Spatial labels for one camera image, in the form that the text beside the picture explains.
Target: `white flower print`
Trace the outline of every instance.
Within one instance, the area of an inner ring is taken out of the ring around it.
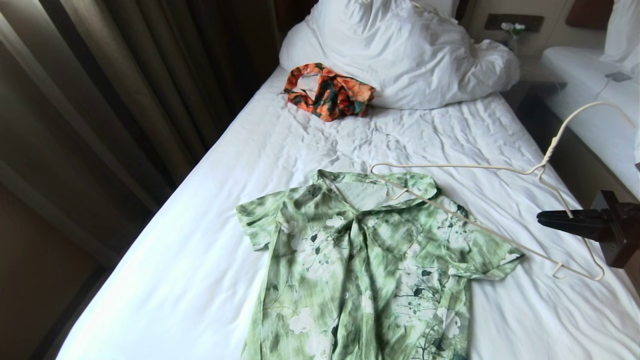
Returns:
[[[289,328],[295,334],[306,333],[314,325],[314,319],[311,315],[311,309],[303,308],[300,314],[289,320]]]
[[[327,226],[333,226],[333,227],[338,227],[343,223],[344,223],[344,218],[340,215],[334,215],[331,219],[325,222]]]
[[[367,290],[364,295],[361,296],[360,303],[362,304],[362,311],[365,313],[373,314],[373,296],[371,291]]]
[[[514,260],[514,259],[519,258],[519,257],[520,257],[520,255],[519,255],[519,254],[507,254],[507,255],[504,257],[504,259],[500,262],[500,265],[504,265],[504,264],[506,264],[506,263],[508,263],[508,262],[510,262],[510,261],[512,261],[512,260]]]
[[[286,222],[280,228],[287,234],[295,234],[298,231],[298,223],[295,221]]]
[[[295,238],[290,245],[296,251],[296,261],[311,279],[327,278],[340,267],[335,259],[342,255],[324,231]]]
[[[440,288],[438,268],[423,268],[407,259],[398,269],[400,278],[392,309],[401,325],[416,325],[436,311]]]
[[[420,245],[414,243],[409,247],[409,249],[407,249],[406,257],[415,258],[416,256],[418,256],[418,254],[420,254],[420,249]]]
[[[333,336],[309,336],[307,354],[314,356],[314,360],[329,360],[333,351]]]
[[[446,307],[440,307],[436,313],[443,321],[442,329],[448,338],[453,338],[455,335],[460,333],[460,318],[456,316],[456,313],[453,310],[448,310]]]

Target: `green floral shirt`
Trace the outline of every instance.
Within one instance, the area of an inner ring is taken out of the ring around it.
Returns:
[[[469,218],[422,174],[385,175]],[[242,359],[467,358],[470,281],[522,253],[371,176],[318,170],[309,186],[237,207],[268,270]]]

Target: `black clip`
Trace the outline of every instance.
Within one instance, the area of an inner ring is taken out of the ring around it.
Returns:
[[[602,190],[594,200],[593,209],[542,211],[538,222],[566,233],[600,243],[607,264],[623,268],[640,249],[640,204],[618,202],[613,192]]]

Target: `short sleeve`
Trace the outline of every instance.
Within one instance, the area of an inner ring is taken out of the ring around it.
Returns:
[[[476,221],[463,206],[449,199],[440,199],[440,205]],[[445,218],[440,224],[448,228],[447,241],[452,261],[450,275],[468,279],[500,280],[509,275],[522,260],[522,251],[506,240],[444,211],[442,214]]]
[[[236,207],[238,220],[254,250],[260,250],[271,242],[277,227],[276,218],[286,193],[271,193]]]
[[[465,224],[466,251],[458,254],[458,275],[469,279],[500,280],[509,275],[524,254],[499,237]]]

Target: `pillowcase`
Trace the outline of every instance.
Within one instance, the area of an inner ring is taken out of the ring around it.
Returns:
[[[280,50],[287,70],[323,63],[377,89],[372,104],[433,109],[506,90],[519,78],[506,47],[474,44],[450,18],[410,0],[320,0]]]
[[[639,44],[640,1],[614,0],[601,60],[618,63],[637,75]]]
[[[460,0],[413,0],[413,2],[425,9],[433,7],[440,16],[454,19]]]

